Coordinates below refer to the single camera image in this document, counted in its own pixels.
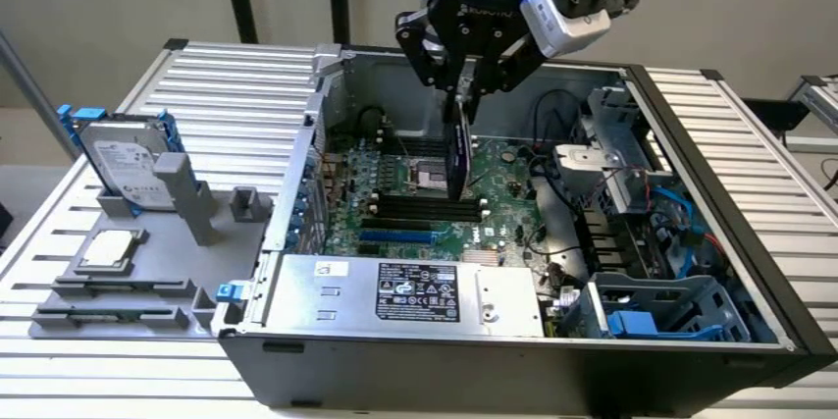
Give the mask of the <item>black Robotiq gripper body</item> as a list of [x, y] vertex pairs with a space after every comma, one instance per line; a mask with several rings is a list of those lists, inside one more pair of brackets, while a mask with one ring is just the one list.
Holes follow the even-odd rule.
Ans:
[[461, 65], [469, 56], [484, 65], [543, 63], [521, 13], [523, 1], [428, 0], [428, 22], [445, 65]]

